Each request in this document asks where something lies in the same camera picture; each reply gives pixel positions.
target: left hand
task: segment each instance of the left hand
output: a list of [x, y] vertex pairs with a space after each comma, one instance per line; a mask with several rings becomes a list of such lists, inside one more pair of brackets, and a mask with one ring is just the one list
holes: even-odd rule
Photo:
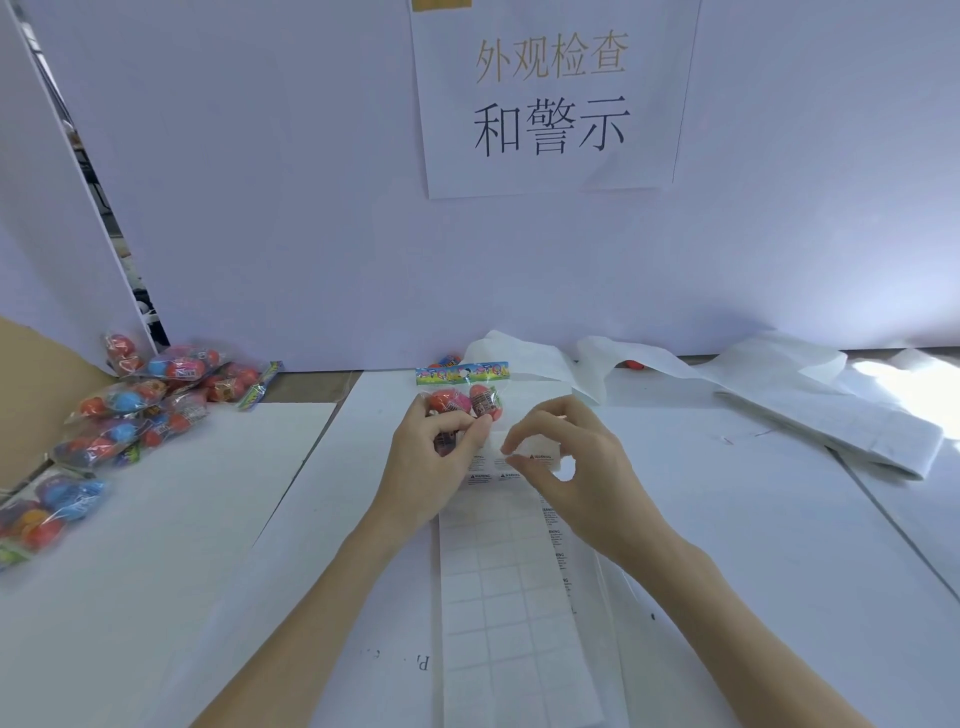
[[[490, 434], [490, 415], [473, 419], [467, 412], [445, 412], [428, 417], [427, 398], [418, 395], [394, 433], [387, 467], [368, 512], [398, 529], [406, 541], [440, 513], [467, 476], [473, 456]], [[441, 457], [433, 448], [441, 432], [466, 434], [457, 448]]]

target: sign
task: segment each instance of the sign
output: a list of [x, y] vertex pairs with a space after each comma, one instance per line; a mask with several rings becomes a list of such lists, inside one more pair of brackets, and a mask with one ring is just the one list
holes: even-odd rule
[[700, 0], [412, 0], [431, 199], [673, 181]]

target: grid of labels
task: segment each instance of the grid of labels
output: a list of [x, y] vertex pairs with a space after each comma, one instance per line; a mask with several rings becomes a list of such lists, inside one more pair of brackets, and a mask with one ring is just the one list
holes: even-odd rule
[[540, 497], [465, 484], [440, 515], [446, 728], [603, 720]]

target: right hand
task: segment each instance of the right hand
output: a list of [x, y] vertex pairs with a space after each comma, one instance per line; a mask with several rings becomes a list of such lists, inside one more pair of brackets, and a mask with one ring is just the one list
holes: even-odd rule
[[585, 403], [570, 395], [538, 404], [511, 428], [504, 454], [532, 435], [558, 442], [573, 456], [576, 473], [564, 482], [535, 460], [512, 455], [507, 462], [546, 498], [587, 544], [614, 562], [656, 548], [672, 533], [643, 490], [627, 453]]

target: plastic packaging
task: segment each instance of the plastic packaging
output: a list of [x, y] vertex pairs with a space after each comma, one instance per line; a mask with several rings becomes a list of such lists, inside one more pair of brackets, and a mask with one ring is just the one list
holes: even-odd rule
[[75, 423], [89, 417], [117, 417], [142, 412], [160, 404], [167, 394], [167, 384], [160, 379], [128, 379], [104, 387], [87, 397], [67, 418]]
[[236, 402], [240, 410], [253, 409], [267, 394], [267, 387], [283, 371], [283, 362], [230, 362], [205, 378], [200, 386], [208, 401]]
[[[520, 478], [500, 448], [511, 426], [527, 414], [532, 403], [529, 395], [524, 394], [523, 382], [511, 382], [509, 364], [501, 361], [417, 369], [417, 385], [428, 397], [434, 412], [462, 409], [476, 417], [484, 414], [493, 417], [490, 437], [473, 457], [468, 481], [485, 483]], [[462, 432], [453, 436], [441, 433], [434, 440], [434, 449], [440, 455], [447, 455], [462, 436]], [[561, 465], [560, 446], [542, 435], [524, 440], [515, 454], [539, 460], [554, 471]]]
[[136, 442], [148, 427], [146, 419], [87, 419], [70, 428], [50, 459], [70, 470], [91, 473]]
[[107, 484], [51, 468], [0, 507], [0, 570], [55, 543], [100, 503]]
[[[206, 417], [206, 394], [203, 391], [177, 395], [172, 400], [165, 401], [160, 406], [159, 412], [147, 418], [149, 427], [140, 438], [140, 445], [144, 449], [159, 448], [171, 438], [192, 429], [204, 417]], [[127, 451], [124, 455], [128, 458], [134, 457], [133, 453]], [[140, 453], [137, 452], [136, 459], [139, 459], [139, 456]]]
[[147, 362], [138, 374], [158, 379], [199, 381], [229, 358], [220, 350], [191, 344], [168, 347]]
[[131, 375], [143, 368], [144, 360], [136, 351], [136, 345], [122, 333], [109, 333], [104, 336], [107, 347], [107, 359], [113, 371], [119, 376]]
[[[494, 421], [503, 414], [497, 387], [506, 386], [509, 379], [510, 365], [505, 361], [417, 369], [417, 386], [428, 397], [432, 412], [490, 414]], [[433, 444], [441, 456], [450, 454], [456, 445], [456, 434], [446, 432], [437, 435]]]

